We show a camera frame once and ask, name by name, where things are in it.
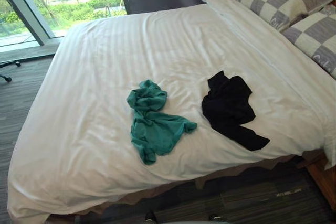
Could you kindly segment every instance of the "window sill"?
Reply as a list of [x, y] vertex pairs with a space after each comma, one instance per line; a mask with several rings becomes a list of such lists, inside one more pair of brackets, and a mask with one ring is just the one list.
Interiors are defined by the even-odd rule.
[[1, 51], [0, 52], [0, 62], [55, 54], [62, 40], [63, 40], [62, 37], [52, 38], [52, 39], [49, 39], [48, 42], [44, 46], [33, 46], [31, 44], [32, 47], [28, 47], [28, 48], [21, 48], [21, 49], [15, 49], [15, 50], [9, 49], [10, 51]]

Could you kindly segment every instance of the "black cloth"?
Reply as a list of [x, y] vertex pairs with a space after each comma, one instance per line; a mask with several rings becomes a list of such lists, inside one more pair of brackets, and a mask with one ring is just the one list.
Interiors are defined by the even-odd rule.
[[255, 118], [248, 104], [252, 91], [245, 81], [240, 76], [229, 79], [221, 71], [211, 77], [208, 84], [210, 91], [203, 98], [202, 110], [211, 127], [250, 151], [265, 147], [269, 139], [240, 126]]

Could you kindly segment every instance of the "green foliage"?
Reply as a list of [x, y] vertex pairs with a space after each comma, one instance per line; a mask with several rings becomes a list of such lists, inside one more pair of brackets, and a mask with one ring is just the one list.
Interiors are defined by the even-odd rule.
[[[49, 5], [45, 0], [34, 0], [34, 3], [53, 30], [68, 29], [73, 24], [82, 21], [126, 14], [125, 10], [106, 8], [107, 6], [119, 6], [122, 0], [90, 0], [86, 3], [58, 5]], [[8, 36], [9, 33], [18, 34], [20, 31], [27, 30], [7, 0], [0, 0], [0, 6], [0, 35], [4, 33]]]
[[6, 18], [5, 18], [5, 21], [7, 23], [14, 23], [14, 22], [20, 22], [20, 18], [19, 16], [16, 14], [16, 12], [9, 12], [7, 15], [6, 15]]
[[104, 8], [107, 6], [119, 6], [121, 0], [90, 0], [87, 2], [93, 9]]

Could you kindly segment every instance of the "brown bed skirt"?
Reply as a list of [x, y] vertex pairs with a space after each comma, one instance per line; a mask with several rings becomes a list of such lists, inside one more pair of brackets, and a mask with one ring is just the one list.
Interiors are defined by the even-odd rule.
[[[323, 150], [314, 150], [314, 151], [304, 152], [302, 157], [305, 160], [310, 161], [310, 160], [313, 160], [314, 158], [316, 158], [322, 152], [323, 152]], [[174, 188], [175, 186], [178, 186], [178, 185], [181, 185], [183, 183], [190, 182], [190, 181], [195, 181], [196, 188], [197, 189], [202, 189], [205, 182], [207, 182], [208, 180], [215, 179], [215, 178], [220, 178], [220, 177], [225, 177], [225, 176], [237, 176], [237, 175], [241, 174], [243, 171], [245, 171], [246, 169], [251, 168], [251, 167], [262, 167], [262, 168], [265, 168], [265, 169], [272, 170], [278, 163], [287, 162], [290, 159], [292, 159], [293, 157], [294, 157], [294, 155], [288, 155], [288, 156], [283, 156], [283, 157], [279, 157], [279, 158], [275, 158], [275, 159], [265, 159], [265, 160], [262, 160], [262, 161], [257, 162], [257, 163], [244, 164], [244, 165], [239, 165], [239, 166], [227, 168], [227, 169], [224, 169], [224, 170], [218, 170], [214, 173], [211, 173], [211, 174], [208, 174], [206, 176], [199, 177], [199, 178], [196, 178], [196, 179], [193, 179], [193, 180], [173, 182], [173, 183], [169, 183], [169, 184], [166, 184], [166, 185], [155, 187], [153, 189], [137, 191], [135, 193], [127, 194], [126, 196], [124, 196], [123, 198], [121, 198], [120, 200], [118, 200], [116, 202], [105, 202], [105, 203], [102, 203], [100, 205], [97, 205], [97, 206], [88, 208], [86, 210], [77, 212], [75, 214], [86, 215], [90, 211], [96, 212], [98, 214], [102, 214], [105, 211], [106, 208], [110, 207], [113, 204], [134, 205], [143, 198], [155, 197], [157, 195], [160, 195], [160, 194]]]

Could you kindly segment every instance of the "window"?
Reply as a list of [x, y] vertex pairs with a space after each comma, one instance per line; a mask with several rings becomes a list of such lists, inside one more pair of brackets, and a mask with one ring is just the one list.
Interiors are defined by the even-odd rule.
[[0, 47], [28, 41], [35, 38], [17, 16], [7, 0], [0, 0]]
[[8, 1], [0, 0], [0, 47], [31, 40], [45, 45], [75, 24], [126, 14], [123, 0]]

